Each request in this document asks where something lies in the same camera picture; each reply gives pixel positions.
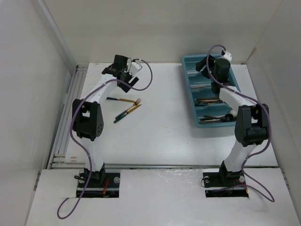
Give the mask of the copper fork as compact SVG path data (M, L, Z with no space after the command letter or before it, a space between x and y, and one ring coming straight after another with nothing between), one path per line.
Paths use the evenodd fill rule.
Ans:
M194 100L194 105L211 105L215 103L222 103L218 98L197 98Z

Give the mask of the green handled gold fork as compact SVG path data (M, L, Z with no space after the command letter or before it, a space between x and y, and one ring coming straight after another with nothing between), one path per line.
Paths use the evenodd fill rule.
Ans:
M134 105L138 105L141 102L141 99L137 100L130 100L130 99L124 99L124 98L113 98L113 97L107 97L107 100L114 100L114 101L121 101L121 102L128 102L128 103L133 103Z

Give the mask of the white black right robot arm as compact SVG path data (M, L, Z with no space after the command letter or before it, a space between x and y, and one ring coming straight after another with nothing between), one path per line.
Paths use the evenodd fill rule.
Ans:
M247 159L270 136L268 106L259 104L229 84L230 61L231 54L224 52L220 58L208 55L196 63L196 71L212 81L211 89L217 99L231 108L224 116L204 115L200 123L235 122L234 146L217 172L204 172L206 188L244 185L243 168Z

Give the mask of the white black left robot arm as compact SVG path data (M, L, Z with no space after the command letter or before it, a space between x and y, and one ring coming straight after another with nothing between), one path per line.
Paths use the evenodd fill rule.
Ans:
M100 73L100 80L89 94L72 103L72 130L79 138L77 144L88 157L81 176L86 183L99 187L105 182L104 162L99 150L99 137L104 129L101 104L117 87L127 93L138 82L135 74L141 69L140 63L116 55L113 63Z

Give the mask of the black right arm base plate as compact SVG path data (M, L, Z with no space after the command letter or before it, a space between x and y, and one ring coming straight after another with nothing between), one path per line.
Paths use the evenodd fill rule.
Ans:
M203 187L206 198L248 198L244 175L223 178L218 172L203 172Z

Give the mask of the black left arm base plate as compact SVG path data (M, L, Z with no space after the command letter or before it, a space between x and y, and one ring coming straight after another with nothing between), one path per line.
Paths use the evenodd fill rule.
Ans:
M86 184L88 173L81 172L74 178L78 181L76 197L79 198ZM120 173L106 172L103 181L91 178L85 189L83 198L119 198Z

